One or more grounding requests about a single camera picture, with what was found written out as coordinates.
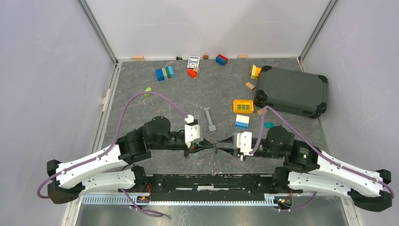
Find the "perforated metal ring plate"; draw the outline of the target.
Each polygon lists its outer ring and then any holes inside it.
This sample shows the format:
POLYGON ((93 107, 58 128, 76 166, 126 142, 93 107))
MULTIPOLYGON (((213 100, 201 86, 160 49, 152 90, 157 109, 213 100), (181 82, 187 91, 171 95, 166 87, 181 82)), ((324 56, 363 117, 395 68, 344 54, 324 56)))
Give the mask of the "perforated metal ring plate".
POLYGON ((215 160, 215 158, 216 158, 218 149, 217 149, 217 142, 214 139, 212 139, 212 144, 213 144, 213 151, 212 151, 212 171, 211 171, 211 174, 215 175, 216 174, 216 168, 215 168, 216 160, 215 160))

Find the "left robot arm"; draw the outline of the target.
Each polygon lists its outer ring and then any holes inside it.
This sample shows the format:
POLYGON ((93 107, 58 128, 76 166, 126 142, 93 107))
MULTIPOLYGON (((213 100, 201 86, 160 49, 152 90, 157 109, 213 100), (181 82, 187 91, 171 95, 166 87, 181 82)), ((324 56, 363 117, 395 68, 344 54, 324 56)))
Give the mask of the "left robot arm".
POLYGON ((84 194, 106 190, 148 192, 147 176, 136 162, 151 158, 152 151, 182 151, 187 158, 191 153, 214 147, 202 138, 196 119, 189 116, 186 122, 183 129, 171 131, 169 119, 156 116, 101 151, 71 162, 48 161, 50 200, 64 204, 84 194))

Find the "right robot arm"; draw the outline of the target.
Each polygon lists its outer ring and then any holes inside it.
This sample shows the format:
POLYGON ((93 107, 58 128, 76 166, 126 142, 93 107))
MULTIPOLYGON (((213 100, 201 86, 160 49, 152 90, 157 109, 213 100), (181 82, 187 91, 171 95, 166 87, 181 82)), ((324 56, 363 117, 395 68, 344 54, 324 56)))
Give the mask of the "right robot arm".
POLYGON ((232 143, 223 151, 245 159, 246 157, 283 159, 267 186, 269 193, 298 193, 313 191, 349 198, 363 210, 381 212, 392 206, 392 194, 384 185, 391 182, 388 170, 361 169, 340 161, 318 147, 296 140, 293 133, 282 126, 272 127, 262 138, 256 152, 250 153, 257 139, 250 132, 234 133, 224 139, 232 143))

